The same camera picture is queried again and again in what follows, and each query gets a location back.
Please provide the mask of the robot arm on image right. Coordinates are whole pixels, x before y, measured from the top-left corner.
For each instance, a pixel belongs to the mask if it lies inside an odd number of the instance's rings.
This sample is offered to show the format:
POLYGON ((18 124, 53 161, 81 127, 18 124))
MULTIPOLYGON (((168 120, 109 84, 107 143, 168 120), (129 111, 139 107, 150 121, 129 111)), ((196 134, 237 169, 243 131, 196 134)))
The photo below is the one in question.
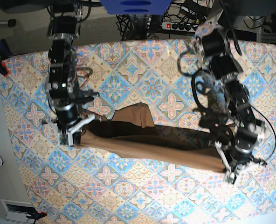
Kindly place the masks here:
POLYGON ((234 58, 228 33, 234 32, 234 23, 240 12, 230 13, 235 2, 217 0, 204 23, 198 26, 191 41, 199 69, 191 75, 194 101, 209 121, 209 145, 215 147, 225 167, 224 181, 234 184, 237 176, 258 165, 267 166, 267 160, 255 158, 253 150, 265 141, 267 118, 257 119, 256 108, 250 103, 247 87, 240 83, 243 69, 234 58), (197 77, 211 77, 214 86, 224 96, 223 110, 216 112, 203 106, 197 94, 197 77))

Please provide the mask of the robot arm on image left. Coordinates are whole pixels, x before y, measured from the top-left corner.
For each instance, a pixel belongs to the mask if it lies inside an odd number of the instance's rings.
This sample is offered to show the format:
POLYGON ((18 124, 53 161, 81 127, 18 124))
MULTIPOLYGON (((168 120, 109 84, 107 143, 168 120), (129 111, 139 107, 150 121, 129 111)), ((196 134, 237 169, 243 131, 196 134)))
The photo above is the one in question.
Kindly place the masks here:
POLYGON ((94 115, 83 115, 83 105, 92 102, 98 93, 81 90, 72 43, 80 35, 81 23, 88 19, 91 9, 100 5, 91 0, 67 0, 47 7, 52 46, 48 51, 50 66, 45 92, 48 105, 56 114, 52 123, 57 125, 60 145, 79 146, 83 127, 95 119, 94 115))

